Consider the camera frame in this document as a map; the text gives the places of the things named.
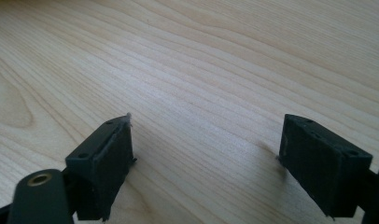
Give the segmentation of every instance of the screw hole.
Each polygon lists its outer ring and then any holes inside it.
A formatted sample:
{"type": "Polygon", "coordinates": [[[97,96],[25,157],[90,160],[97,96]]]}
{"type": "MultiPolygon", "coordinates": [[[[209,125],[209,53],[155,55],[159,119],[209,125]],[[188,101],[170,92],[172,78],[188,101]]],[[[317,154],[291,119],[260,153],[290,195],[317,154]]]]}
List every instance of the screw hole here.
{"type": "Polygon", "coordinates": [[[40,186],[47,183],[51,179],[52,179],[52,175],[48,173],[36,175],[27,182],[27,185],[30,187],[36,187],[36,186],[40,186]]]}
{"type": "Polygon", "coordinates": [[[79,158],[87,158],[88,157],[88,153],[81,153],[78,155],[79,158]]]}

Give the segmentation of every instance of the black plastic bracket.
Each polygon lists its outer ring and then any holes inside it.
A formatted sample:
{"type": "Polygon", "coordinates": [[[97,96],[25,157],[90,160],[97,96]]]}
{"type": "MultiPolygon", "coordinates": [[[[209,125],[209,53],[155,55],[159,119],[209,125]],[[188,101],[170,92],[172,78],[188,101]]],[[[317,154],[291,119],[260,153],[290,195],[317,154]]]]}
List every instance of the black plastic bracket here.
{"type": "Polygon", "coordinates": [[[379,175],[369,170],[370,153],[313,120],[286,115],[279,160],[326,216],[352,217],[360,205],[363,223],[379,223],[379,175]]]}
{"type": "Polygon", "coordinates": [[[0,209],[0,223],[73,223],[109,219],[120,186],[136,161],[131,116],[109,120],[67,158],[66,169],[43,170],[26,176],[13,203],[0,209]]]}

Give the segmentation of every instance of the light wooden surface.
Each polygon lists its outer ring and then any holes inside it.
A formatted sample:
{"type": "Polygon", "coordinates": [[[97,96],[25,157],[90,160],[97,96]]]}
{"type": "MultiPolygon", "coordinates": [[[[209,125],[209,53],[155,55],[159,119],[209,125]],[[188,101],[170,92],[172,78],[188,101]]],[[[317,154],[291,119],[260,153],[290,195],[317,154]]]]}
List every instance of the light wooden surface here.
{"type": "Polygon", "coordinates": [[[333,223],[275,159],[283,117],[379,169],[379,0],[0,1],[0,206],[127,112],[108,223],[333,223]]]}

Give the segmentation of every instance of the black rectangular block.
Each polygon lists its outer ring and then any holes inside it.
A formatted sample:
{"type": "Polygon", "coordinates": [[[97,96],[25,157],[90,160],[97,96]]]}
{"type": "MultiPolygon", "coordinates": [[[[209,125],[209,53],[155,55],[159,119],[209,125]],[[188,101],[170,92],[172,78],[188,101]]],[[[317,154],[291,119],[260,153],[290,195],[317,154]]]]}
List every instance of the black rectangular block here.
{"type": "Polygon", "coordinates": [[[79,220],[109,218],[133,160],[129,115],[105,122],[67,156],[69,177],[76,182],[79,220]]]}
{"type": "Polygon", "coordinates": [[[279,160],[326,216],[355,214],[371,154],[312,120],[286,115],[279,160]]]}

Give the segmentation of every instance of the wooden table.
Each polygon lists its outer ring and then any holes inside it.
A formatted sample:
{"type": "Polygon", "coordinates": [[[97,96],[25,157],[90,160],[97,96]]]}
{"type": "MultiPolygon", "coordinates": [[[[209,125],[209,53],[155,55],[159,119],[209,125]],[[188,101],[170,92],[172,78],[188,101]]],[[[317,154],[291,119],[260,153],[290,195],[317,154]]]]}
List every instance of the wooden table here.
{"type": "Polygon", "coordinates": [[[291,113],[379,170],[379,0],[0,1],[0,207],[127,112],[108,223],[334,223],[275,157],[291,113]]]}

